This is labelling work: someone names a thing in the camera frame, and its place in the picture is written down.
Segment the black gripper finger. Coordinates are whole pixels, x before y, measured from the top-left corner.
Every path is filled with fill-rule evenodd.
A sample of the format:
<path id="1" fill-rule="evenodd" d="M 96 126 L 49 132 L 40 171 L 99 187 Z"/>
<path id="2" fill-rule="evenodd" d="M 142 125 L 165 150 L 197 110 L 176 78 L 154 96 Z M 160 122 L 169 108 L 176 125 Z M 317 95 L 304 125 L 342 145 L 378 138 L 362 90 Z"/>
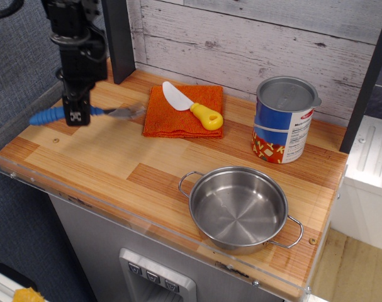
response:
<path id="1" fill-rule="evenodd" d="M 87 126 L 91 120 L 90 93 L 86 92 L 78 101 L 62 95 L 65 122 L 68 126 Z"/>

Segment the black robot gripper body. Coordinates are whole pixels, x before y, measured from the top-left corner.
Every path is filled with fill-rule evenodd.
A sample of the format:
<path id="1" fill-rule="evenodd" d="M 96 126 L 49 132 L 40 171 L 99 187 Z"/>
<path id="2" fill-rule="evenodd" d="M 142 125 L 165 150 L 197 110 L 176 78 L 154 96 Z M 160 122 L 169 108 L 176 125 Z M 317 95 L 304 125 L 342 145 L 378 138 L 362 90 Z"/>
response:
<path id="1" fill-rule="evenodd" d="M 106 44 L 98 40 L 60 48 L 62 66 L 56 76 L 64 83 L 68 98 L 81 98 L 96 82 L 107 79 L 107 53 Z"/>

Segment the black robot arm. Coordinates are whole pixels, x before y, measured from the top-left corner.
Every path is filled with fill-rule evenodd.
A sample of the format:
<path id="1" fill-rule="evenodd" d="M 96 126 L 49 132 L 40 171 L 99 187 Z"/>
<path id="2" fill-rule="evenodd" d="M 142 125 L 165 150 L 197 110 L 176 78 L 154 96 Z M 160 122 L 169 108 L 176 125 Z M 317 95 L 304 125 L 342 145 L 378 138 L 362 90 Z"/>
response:
<path id="1" fill-rule="evenodd" d="M 63 82 L 62 106 L 42 111 L 31 125 L 46 125 L 64 119 L 69 126 L 86 126 L 91 116 L 101 114 L 90 103 L 95 83 L 107 78 L 107 41 L 103 30 L 93 25 L 99 15 L 97 1 L 43 1 L 51 24 L 51 41 L 59 47 L 61 68 L 56 78 Z"/>

